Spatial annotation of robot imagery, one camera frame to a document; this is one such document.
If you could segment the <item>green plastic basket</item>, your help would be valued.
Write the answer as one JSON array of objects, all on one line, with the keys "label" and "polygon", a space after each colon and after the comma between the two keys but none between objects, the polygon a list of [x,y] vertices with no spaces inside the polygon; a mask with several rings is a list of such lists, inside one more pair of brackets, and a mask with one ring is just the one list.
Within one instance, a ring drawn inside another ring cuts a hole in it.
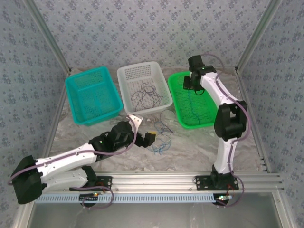
[{"label": "green plastic basket", "polygon": [[180,125],[186,129],[211,127],[217,114],[217,107],[211,96],[204,92],[195,94],[192,90],[183,89],[185,76],[190,72],[178,72],[168,79],[169,90],[173,99],[176,115]]}]

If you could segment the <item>teal plastic basket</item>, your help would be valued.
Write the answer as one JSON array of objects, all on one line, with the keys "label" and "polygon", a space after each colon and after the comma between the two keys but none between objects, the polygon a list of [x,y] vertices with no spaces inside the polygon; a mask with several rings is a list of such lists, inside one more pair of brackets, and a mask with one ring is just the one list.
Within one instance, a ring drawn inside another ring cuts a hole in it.
[{"label": "teal plastic basket", "polygon": [[91,69],[65,80],[75,124],[91,126],[116,117],[123,108],[106,67]]}]

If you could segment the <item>white plastic basket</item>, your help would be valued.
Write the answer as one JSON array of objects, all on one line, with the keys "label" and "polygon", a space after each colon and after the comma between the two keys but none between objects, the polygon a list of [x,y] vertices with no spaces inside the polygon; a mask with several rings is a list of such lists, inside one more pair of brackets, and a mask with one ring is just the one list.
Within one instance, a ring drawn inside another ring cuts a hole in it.
[{"label": "white plastic basket", "polygon": [[173,104],[163,72],[155,61],[121,67],[117,78],[127,113],[152,114]]}]

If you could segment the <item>small black circuit board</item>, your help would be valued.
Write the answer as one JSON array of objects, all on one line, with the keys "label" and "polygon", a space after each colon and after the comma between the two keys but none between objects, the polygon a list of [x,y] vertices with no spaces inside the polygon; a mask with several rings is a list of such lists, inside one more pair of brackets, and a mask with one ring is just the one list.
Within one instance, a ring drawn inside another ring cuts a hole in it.
[{"label": "small black circuit board", "polygon": [[222,195],[222,194],[214,194],[215,205],[219,206],[226,206],[230,199],[232,199],[232,196],[230,195]]},{"label": "small black circuit board", "polygon": [[80,194],[78,197],[79,201],[97,201],[98,194],[97,193],[88,193],[88,194]]}]

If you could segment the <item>grey metal panel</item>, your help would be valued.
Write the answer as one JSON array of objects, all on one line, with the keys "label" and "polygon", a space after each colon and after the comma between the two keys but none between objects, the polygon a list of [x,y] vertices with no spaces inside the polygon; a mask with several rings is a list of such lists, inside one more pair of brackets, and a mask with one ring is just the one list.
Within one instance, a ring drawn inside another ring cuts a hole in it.
[{"label": "grey metal panel", "polygon": [[37,204],[27,228],[282,228],[273,209],[212,204],[114,204],[85,210],[78,204]]}]

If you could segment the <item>aluminium front frame rail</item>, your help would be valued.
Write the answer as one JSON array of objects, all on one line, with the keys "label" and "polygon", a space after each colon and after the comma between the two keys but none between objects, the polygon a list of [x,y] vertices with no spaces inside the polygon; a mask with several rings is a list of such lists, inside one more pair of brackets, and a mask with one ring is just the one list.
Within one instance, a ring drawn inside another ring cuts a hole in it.
[{"label": "aluminium front frame rail", "polygon": [[[111,176],[111,189],[115,193],[193,193],[197,191],[196,176],[210,175],[209,172],[169,171],[124,171],[97,172],[97,176]],[[244,183],[245,193],[283,191],[282,178],[277,173],[241,171],[236,175]],[[42,193],[66,193],[73,186],[84,184],[84,172],[69,171],[48,177],[47,187]]]}]

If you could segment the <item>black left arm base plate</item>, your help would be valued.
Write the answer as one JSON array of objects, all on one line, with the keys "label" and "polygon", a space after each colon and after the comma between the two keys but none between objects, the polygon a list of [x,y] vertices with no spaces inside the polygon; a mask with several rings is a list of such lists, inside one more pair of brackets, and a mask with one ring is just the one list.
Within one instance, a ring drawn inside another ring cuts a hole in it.
[{"label": "black left arm base plate", "polygon": [[80,191],[107,191],[107,189],[102,189],[101,187],[107,187],[110,189],[111,186],[111,176],[97,176],[95,180],[88,180],[85,185],[81,186],[84,190]]}]

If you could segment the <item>aluminium side rail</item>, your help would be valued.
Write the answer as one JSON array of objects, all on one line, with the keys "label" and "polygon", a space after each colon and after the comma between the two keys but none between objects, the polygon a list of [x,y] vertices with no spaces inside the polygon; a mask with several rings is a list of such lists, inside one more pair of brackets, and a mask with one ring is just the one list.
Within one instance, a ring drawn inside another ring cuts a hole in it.
[{"label": "aluminium side rail", "polygon": [[258,154],[264,161],[264,170],[268,173],[271,173],[272,172],[271,165],[268,160],[268,156],[267,156],[261,135],[259,133],[258,125],[257,125],[256,119],[254,116],[254,112],[253,112],[253,108],[252,108],[251,102],[249,100],[244,81],[238,71],[236,71],[236,79],[237,79],[237,83],[238,83],[242,98],[247,103],[247,110],[248,110],[249,116],[251,118],[251,132],[255,139]]},{"label": "aluminium side rail", "polygon": [[50,131],[49,131],[48,136],[46,138],[46,143],[45,143],[45,146],[44,146],[44,149],[43,149],[43,152],[42,152],[42,157],[48,157],[49,153],[51,151],[52,144],[53,144],[53,141],[54,141],[54,138],[55,138],[55,135],[56,135],[59,119],[60,119],[60,116],[61,116],[61,113],[62,113],[62,110],[63,110],[63,107],[64,107],[64,103],[65,103],[65,100],[66,100],[66,96],[67,96],[66,86],[65,86],[65,83],[63,83],[63,87],[62,87],[61,95],[60,95],[60,98],[59,98],[59,102],[57,104],[57,108],[56,108],[56,111],[55,111],[55,114],[54,114],[54,118],[53,118],[52,124],[50,126]]}]

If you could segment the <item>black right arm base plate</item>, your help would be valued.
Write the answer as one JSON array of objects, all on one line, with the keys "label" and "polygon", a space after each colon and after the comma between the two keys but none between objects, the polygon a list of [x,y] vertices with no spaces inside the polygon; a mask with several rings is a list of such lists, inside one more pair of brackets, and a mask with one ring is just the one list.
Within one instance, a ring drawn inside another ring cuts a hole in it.
[{"label": "black right arm base plate", "polygon": [[211,175],[196,176],[195,184],[197,191],[239,190],[237,179],[231,175],[227,177],[215,177]]}]

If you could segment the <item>aluminium corner post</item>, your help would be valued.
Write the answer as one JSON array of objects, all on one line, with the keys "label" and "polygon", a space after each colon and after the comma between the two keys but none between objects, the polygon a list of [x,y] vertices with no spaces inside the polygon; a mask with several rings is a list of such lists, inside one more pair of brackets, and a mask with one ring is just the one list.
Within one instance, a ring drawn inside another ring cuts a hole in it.
[{"label": "aluminium corner post", "polygon": [[264,32],[266,31],[269,23],[273,19],[282,1],[283,0],[269,0],[269,3],[261,16],[257,27],[251,35],[246,48],[244,49],[237,65],[235,66],[235,72],[237,74],[240,74],[244,70],[247,62],[251,58],[255,48],[257,47],[259,41],[261,40]]},{"label": "aluminium corner post", "polygon": [[27,7],[30,15],[32,16],[34,22],[38,26],[39,30],[41,31],[45,41],[49,45],[51,51],[55,55],[57,61],[59,62],[61,68],[67,75],[70,75],[70,67],[60,50],[55,37],[52,35],[50,29],[48,28],[40,10],[38,9],[37,5],[35,4],[34,0],[22,0]]}]

